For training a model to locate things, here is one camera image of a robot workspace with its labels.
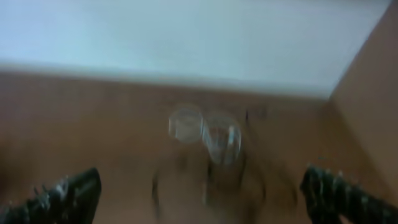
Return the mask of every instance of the transparent object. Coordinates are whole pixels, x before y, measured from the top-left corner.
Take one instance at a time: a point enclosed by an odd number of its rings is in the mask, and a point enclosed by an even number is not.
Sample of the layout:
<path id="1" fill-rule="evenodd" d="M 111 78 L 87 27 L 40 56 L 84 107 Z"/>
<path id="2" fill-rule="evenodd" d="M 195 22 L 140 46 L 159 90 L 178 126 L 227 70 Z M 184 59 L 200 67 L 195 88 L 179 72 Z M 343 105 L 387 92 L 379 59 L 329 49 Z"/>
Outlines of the transparent object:
<path id="1" fill-rule="evenodd" d="M 239 157 L 241 138 L 241 130 L 232 118 L 212 116 L 204 123 L 203 143 L 215 164 L 232 164 Z"/>
<path id="2" fill-rule="evenodd" d="M 197 110 L 182 108 L 169 117 L 169 135 L 183 143 L 193 143 L 201 138 L 203 116 Z"/>

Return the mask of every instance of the white wall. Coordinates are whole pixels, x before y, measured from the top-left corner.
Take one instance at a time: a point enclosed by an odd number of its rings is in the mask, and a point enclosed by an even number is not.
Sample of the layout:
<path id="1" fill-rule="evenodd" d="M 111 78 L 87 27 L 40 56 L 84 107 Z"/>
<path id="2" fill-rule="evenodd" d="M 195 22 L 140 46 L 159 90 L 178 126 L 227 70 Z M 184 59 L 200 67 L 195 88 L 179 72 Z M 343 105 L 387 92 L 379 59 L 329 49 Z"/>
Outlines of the white wall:
<path id="1" fill-rule="evenodd" d="M 328 97 L 389 3 L 2 0 L 0 63 Z"/>

